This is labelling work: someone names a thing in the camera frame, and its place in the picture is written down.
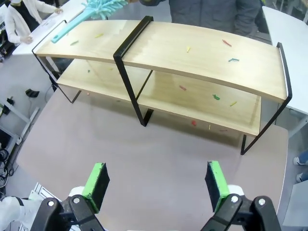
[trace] hand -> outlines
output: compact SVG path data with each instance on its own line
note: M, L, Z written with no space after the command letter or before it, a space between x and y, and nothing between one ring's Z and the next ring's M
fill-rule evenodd
M33 39L31 36L24 36L20 38L20 41L25 44L30 44L31 42L33 42Z
M63 12L63 10L62 10L61 8L56 8L56 9L54 10L54 12L57 13L57 14L60 14L60 13Z

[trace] person in white coat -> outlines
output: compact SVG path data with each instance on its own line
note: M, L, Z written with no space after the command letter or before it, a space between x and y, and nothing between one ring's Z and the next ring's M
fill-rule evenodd
M5 30L11 43L32 42L29 35L42 23L39 11L61 13L63 10L39 0L11 0L4 19Z

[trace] white jacket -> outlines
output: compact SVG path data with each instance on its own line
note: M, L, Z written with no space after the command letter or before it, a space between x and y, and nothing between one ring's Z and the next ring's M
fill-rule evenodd
M39 11L44 13L53 13L56 9L54 6L50 6L42 1L38 0L22 0L27 7L30 15L41 24L42 19L39 16ZM11 5L8 7L8 11L4 19L5 30L8 34L8 39L11 43L20 43L20 37L28 36L31 31L22 18L21 14Z

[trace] wooden shelf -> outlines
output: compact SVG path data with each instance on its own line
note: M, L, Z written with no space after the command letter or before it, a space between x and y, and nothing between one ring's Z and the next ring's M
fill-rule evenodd
M127 67L126 70L137 96L150 70L135 67ZM130 102L128 92L115 64L75 59L57 83Z
M260 96L198 79L153 72L138 104L247 135L256 136L260 129Z
M139 21L88 21L39 56L114 63L113 54ZM236 58L239 62L228 62ZM286 86L280 51L246 37L208 28L151 22L124 56L124 64L243 90L282 103Z

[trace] gray jacket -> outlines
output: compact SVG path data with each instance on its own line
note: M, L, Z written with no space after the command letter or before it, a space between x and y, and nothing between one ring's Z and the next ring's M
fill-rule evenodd
M165 0L140 0L156 6ZM260 0L169 0L173 23L203 26L248 35L260 10Z

